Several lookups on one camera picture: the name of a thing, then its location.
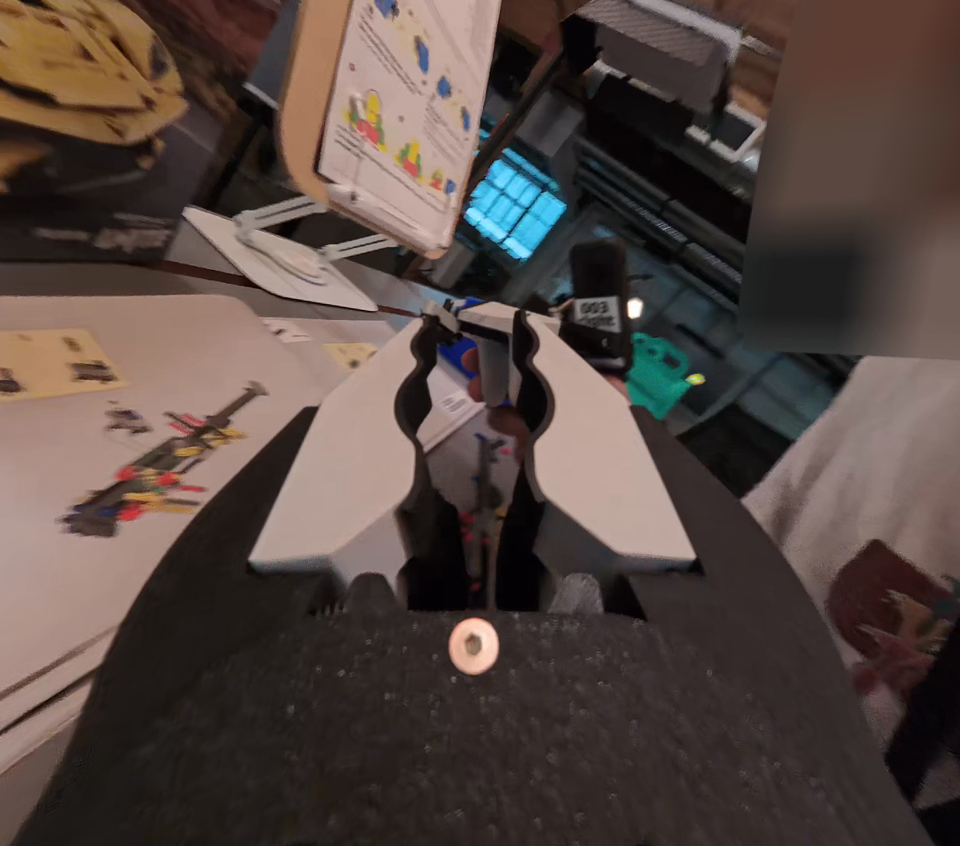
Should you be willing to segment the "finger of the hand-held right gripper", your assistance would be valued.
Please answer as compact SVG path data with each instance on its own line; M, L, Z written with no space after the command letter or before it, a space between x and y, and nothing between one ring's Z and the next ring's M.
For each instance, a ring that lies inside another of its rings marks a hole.
M447 299L442 303L429 300L421 316L437 321L443 343L450 344L462 337L506 343L513 335L518 312L517 308L496 301Z

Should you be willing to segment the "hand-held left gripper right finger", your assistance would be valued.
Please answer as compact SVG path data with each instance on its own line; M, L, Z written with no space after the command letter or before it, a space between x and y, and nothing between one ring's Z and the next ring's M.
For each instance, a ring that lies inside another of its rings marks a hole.
M624 395L545 317L512 329L536 557L555 576L687 572L697 554Z

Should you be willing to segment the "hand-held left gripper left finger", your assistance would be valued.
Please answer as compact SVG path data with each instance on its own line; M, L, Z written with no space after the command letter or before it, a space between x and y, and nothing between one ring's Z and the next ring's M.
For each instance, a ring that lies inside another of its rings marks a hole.
M449 317L419 317L318 406L248 556L259 574L450 579L450 504L418 432Z

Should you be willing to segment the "grey lego beam assembly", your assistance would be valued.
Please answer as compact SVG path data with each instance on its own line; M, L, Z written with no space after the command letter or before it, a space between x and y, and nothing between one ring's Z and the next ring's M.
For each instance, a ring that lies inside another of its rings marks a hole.
M477 472L471 478L472 505L460 515L461 540L468 576L468 608L490 611L496 606L498 546L508 511L494 472L498 460L510 452L501 437L475 432L474 440Z

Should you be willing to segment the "yellow car lego box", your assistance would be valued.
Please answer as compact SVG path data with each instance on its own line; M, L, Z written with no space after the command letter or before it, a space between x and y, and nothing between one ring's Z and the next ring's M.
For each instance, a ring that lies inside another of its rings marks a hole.
M162 260L285 0L1 0L2 260Z

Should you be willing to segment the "person's right hand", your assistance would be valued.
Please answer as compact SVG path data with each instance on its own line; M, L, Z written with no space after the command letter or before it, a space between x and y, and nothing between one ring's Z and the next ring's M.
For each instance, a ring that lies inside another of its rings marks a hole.
M502 437L511 439L512 455L518 467L522 467L530 440L530 431L512 401L502 397L488 398L493 391L493 381L488 378L490 366L497 369L506 364L506 354L499 344L486 339L477 339L474 348L462 355L462 367L471 373L467 381L467 394L486 408L489 426Z

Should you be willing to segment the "blue lit window panel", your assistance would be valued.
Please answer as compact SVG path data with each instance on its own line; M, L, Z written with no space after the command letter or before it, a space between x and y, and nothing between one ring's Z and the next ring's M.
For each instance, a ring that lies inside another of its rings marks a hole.
M482 243L523 264L567 213L560 190L548 172L507 149L474 189L463 219Z

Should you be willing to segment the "green plastic object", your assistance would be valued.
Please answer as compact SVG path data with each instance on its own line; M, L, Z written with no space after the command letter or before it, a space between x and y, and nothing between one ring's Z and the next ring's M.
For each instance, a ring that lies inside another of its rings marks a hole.
M669 341L641 332L631 335L632 363L625 385L630 402L663 421L688 391L706 382L690 371L687 355Z

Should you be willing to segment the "open instruction booklet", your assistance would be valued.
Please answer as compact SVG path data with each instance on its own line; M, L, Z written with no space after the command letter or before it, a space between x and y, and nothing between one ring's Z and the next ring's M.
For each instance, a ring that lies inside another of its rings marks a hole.
M101 665L201 508L393 332L285 342L215 295L2 297L2 732Z

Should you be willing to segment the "grey ribbed box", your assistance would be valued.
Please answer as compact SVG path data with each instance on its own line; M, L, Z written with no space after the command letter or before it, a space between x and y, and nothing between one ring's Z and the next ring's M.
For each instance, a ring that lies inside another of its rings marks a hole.
M586 0L565 23L608 67L700 115L726 104L745 38L683 0Z

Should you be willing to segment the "printed instruction sheet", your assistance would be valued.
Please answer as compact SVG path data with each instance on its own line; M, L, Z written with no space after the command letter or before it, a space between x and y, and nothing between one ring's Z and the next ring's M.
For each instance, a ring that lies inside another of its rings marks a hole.
M350 0L316 169L367 228L450 246L476 153L501 0Z

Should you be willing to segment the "wooden board white stand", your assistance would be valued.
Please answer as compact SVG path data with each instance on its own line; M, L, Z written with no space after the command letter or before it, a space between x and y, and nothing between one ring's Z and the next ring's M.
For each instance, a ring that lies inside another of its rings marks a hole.
M277 149L299 194L234 218L196 207L185 208L182 218L274 295L372 312L376 303L343 277L334 261L402 243L358 222L344 207L342 192L316 169L351 0L299 2L274 111Z

